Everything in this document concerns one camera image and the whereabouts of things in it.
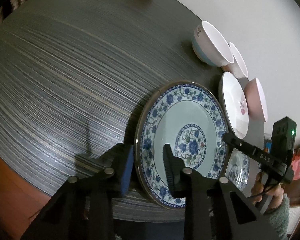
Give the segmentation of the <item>right hand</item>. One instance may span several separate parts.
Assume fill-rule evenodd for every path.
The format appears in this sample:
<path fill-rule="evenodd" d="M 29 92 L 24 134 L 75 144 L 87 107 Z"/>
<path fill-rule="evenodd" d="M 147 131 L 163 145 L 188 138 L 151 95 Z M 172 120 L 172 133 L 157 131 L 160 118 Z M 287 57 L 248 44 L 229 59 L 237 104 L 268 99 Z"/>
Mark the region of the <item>right hand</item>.
<path fill-rule="evenodd" d="M 275 187 L 267 187 L 264 189 L 264 185 L 261 182 L 262 180 L 262 172 L 259 172 L 256 175 L 254 186 L 251 189 L 251 196 L 250 199 L 255 205 L 259 203 L 263 197 L 270 196 L 272 197 L 267 210 L 273 210 L 278 208 L 283 202 L 284 196 L 284 189 L 282 188 L 281 184 L 276 185 Z"/>

